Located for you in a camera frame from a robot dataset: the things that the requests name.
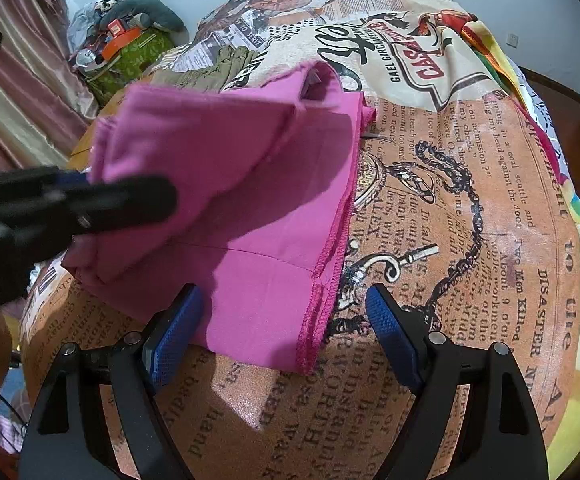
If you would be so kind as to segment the pink pants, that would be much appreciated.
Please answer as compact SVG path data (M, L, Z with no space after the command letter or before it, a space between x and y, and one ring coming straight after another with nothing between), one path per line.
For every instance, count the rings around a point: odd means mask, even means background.
M140 322L195 284L196 344L311 373L336 303L360 135L375 116L319 61L218 93L132 84L96 123L89 179L160 174L176 209L152 226L77 237L63 265Z

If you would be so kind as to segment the brown cardboard box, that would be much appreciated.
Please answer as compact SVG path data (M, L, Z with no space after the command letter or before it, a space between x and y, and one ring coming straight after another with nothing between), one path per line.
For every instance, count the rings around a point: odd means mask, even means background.
M82 171L89 166L90 150L92 149L92 139L94 138L96 125L97 122L92 122L81 139L78 140L69 157L66 168Z

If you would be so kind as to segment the striped maroon curtain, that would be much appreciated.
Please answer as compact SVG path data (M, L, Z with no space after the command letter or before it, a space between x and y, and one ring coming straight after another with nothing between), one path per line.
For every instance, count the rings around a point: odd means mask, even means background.
M66 0L0 0L0 171L63 166L98 105L68 64Z

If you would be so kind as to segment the pile of clothes and bags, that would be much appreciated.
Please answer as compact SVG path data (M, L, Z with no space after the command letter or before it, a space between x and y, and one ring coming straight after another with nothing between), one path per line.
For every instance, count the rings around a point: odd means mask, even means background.
M101 106L188 38L161 0L97 0L76 11L66 31L69 64Z

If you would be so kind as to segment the olive green garment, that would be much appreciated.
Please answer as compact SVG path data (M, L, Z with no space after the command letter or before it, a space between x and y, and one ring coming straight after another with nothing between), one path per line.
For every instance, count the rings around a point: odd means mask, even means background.
M166 68L156 70L150 77L149 84L200 92L221 92L252 61L254 55L255 51L247 47L220 47L217 59L212 65L186 72Z

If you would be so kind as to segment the newspaper print bedspread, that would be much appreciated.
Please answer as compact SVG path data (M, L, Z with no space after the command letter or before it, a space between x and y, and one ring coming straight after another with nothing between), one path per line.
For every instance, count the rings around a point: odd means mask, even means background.
M564 438L580 340L580 222L521 77L455 0L229 0L177 68L247 50L229 91L324 62L375 111L299 133L126 278L72 249L21 325L36 398L60 346L112 344L192 281L194 343L156 398L199 479L369 479L414 398L372 330L383 284L454 344L506 344L546 443Z

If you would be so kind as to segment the white wall socket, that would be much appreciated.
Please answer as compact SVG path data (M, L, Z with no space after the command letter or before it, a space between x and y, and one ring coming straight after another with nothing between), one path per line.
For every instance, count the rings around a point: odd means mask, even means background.
M512 32L507 36L506 44L508 44L508 46L516 48L516 47L518 47L518 42L519 42L519 37L517 35L513 34Z

